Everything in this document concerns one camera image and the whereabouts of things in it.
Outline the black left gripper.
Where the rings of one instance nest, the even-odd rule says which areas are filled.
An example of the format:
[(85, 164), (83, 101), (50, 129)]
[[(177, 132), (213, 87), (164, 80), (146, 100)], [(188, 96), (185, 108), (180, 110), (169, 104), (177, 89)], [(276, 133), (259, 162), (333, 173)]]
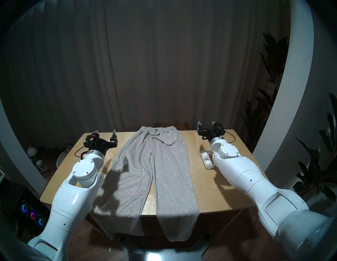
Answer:
[(96, 150), (102, 153), (104, 156), (106, 155), (106, 152), (109, 149), (116, 148), (118, 145), (118, 139), (116, 130), (114, 129), (110, 141), (106, 141), (99, 136), (99, 130), (96, 130), (92, 132), (90, 135), (88, 135), (84, 142), (84, 147), (88, 148), (88, 151), (90, 150)]

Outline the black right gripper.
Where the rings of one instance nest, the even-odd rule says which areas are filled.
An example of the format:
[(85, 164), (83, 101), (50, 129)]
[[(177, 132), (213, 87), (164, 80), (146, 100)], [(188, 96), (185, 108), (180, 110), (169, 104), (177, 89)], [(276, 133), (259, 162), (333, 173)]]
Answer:
[(197, 124), (197, 133), (202, 137), (203, 140), (212, 140), (216, 137), (223, 136), (226, 131), (223, 126), (217, 126), (215, 121), (212, 121), (212, 128), (203, 128), (203, 125), (200, 121)]

